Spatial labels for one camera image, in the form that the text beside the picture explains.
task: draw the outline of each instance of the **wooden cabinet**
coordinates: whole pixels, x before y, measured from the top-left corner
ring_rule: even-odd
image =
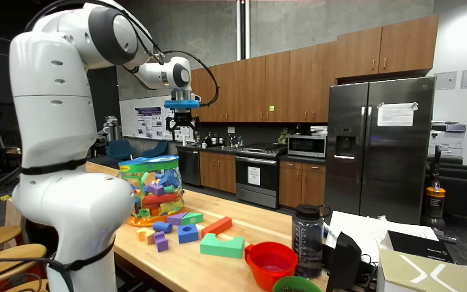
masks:
[[[211,103],[216,95],[214,82],[208,75],[206,71],[198,72],[198,84],[196,87],[201,90],[203,87],[203,103]],[[235,84],[234,84],[234,64],[211,67],[211,72],[219,87],[219,97],[214,105],[209,108],[200,109],[200,121],[201,122],[229,122],[232,116],[232,103],[235,100]]]
[[[231,108],[231,122],[265,122],[266,72],[265,59],[250,59],[234,64],[235,98]]]
[[[265,87],[266,87],[266,105],[265,114],[266,122],[291,122],[289,121],[289,59],[291,53],[281,53],[266,56],[265,59]]]
[[[438,17],[338,38],[336,77],[422,72],[433,66]]]
[[[201,186],[235,195],[235,158],[200,152]]]
[[[291,53],[289,122],[328,122],[333,45]]]
[[[325,186],[325,166],[284,161],[279,168],[279,205],[323,205]]]

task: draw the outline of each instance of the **microwave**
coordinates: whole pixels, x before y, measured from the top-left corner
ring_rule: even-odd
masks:
[[[289,135],[287,155],[305,158],[326,158],[328,135]]]

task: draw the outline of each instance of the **lower cabinet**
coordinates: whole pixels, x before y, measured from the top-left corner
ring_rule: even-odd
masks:
[[[279,205],[323,205],[326,168],[320,165],[282,161],[279,168]]]
[[[235,195],[235,157],[200,152],[201,186]]]

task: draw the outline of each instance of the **green bowl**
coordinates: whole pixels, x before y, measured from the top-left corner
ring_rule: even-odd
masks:
[[[273,286],[273,292],[320,292],[320,288],[305,278],[289,277],[279,280]]]

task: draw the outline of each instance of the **stainless steel refrigerator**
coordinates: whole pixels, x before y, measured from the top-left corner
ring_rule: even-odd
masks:
[[[331,88],[326,207],[420,223],[433,79]]]

